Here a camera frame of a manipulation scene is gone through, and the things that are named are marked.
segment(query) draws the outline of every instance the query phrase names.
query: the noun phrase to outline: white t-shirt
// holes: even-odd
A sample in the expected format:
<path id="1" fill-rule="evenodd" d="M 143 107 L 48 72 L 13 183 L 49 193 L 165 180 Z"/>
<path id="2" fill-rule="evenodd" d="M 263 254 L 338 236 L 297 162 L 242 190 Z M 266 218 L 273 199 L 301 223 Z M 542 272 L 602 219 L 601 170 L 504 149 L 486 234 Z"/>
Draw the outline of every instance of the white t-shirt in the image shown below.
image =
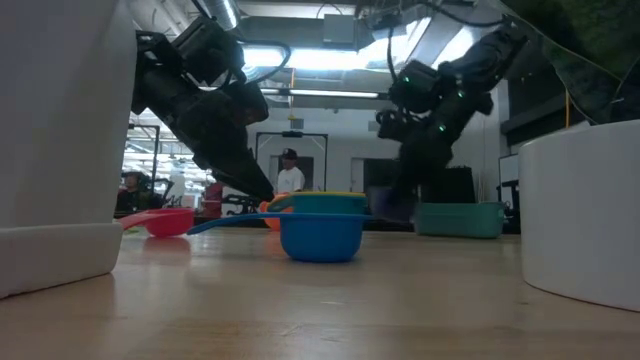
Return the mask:
<path id="1" fill-rule="evenodd" d="M 282 170 L 278 174 L 278 194 L 291 193 L 304 188 L 304 175 L 297 167 Z"/>

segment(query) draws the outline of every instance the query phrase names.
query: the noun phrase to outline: desk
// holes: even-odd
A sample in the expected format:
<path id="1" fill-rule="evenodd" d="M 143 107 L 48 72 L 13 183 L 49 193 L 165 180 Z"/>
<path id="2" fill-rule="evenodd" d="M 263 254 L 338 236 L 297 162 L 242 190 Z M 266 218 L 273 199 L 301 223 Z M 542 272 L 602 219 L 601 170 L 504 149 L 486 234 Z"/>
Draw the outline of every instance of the desk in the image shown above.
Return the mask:
<path id="1" fill-rule="evenodd" d="M 128 235 L 112 274 L 0 301 L 0 359 L 637 359 L 640 314 L 524 284 L 517 238 L 367 233 L 359 259 L 278 234 Z"/>

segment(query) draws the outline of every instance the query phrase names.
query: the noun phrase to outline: black cap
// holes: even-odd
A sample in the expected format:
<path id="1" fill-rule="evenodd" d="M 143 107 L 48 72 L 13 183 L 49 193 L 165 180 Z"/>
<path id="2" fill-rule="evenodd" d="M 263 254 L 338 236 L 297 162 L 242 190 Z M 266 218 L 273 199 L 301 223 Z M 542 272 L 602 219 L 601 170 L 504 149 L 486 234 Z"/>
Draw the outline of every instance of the black cap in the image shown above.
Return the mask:
<path id="1" fill-rule="evenodd" d="M 298 153 L 293 150 L 293 149 L 284 149 L 284 151 L 282 152 L 282 158 L 283 159 L 289 159 L 289 160 L 297 160 L 298 159 Z"/>

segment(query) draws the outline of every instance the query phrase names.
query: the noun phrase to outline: wall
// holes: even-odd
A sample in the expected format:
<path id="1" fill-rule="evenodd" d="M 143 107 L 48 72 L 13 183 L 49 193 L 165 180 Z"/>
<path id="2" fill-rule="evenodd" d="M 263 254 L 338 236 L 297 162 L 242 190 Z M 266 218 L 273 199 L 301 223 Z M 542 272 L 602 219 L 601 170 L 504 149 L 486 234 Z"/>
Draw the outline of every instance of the wall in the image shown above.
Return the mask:
<path id="1" fill-rule="evenodd" d="M 508 118 L 506 82 L 501 82 L 492 92 L 494 111 L 489 116 L 477 114 L 469 122 L 461 138 L 454 145 L 452 165 L 466 165 L 474 170 L 476 184 L 482 183 L 485 201 L 497 201 L 495 190 L 499 183 L 498 159 L 508 155 L 506 141 L 500 133 L 500 119 Z M 257 132 L 282 132 L 290 130 L 288 109 L 271 109 L 268 120 L 251 125 L 249 147 L 255 148 Z M 381 140 L 375 132 L 368 131 L 369 121 L 374 120 L 373 110 L 333 110 L 296 109 L 296 117 L 305 120 L 305 133 L 323 133 L 329 135 L 327 190 L 350 191 L 352 189 L 352 170 L 354 176 L 362 176 L 362 167 L 352 169 L 353 159 L 373 158 L 391 159 L 397 156 L 399 144 Z M 322 138 L 316 138 L 318 144 L 309 138 L 285 139 L 273 136 L 260 138 L 258 164 L 269 174 L 272 155 L 279 155 L 286 147 L 294 148 L 300 156 L 314 156 L 314 184 L 323 185 L 324 146 Z"/>

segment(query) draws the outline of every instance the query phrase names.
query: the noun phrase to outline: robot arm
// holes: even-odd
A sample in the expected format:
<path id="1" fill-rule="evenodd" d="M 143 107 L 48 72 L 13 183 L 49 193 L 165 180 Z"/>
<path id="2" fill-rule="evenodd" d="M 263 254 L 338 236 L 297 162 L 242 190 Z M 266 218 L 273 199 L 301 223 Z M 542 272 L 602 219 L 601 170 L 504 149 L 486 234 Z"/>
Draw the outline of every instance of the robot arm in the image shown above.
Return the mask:
<path id="1" fill-rule="evenodd" d="M 246 130 L 269 116 L 268 107 L 257 83 L 246 82 L 236 38 L 205 17 L 171 43 L 159 33 L 138 31 L 136 38 L 131 111 L 140 114 L 149 108 L 215 178 L 262 200 L 273 199 L 273 187 L 247 148 Z M 217 89 L 200 88 L 225 72 Z"/>
<path id="2" fill-rule="evenodd" d="M 437 71 L 412 61 L 398 74 L 389 90 L 398 110 L 377 115 L 378 136 L 402 143 L 392 197 L 406 198 L 416 185 L 428 183 L 446 167 L 453 158 L 453 143 L 472 116 L 491 113 L 489 92 L 526 42 L 516 28 L 503 25 Z"/>

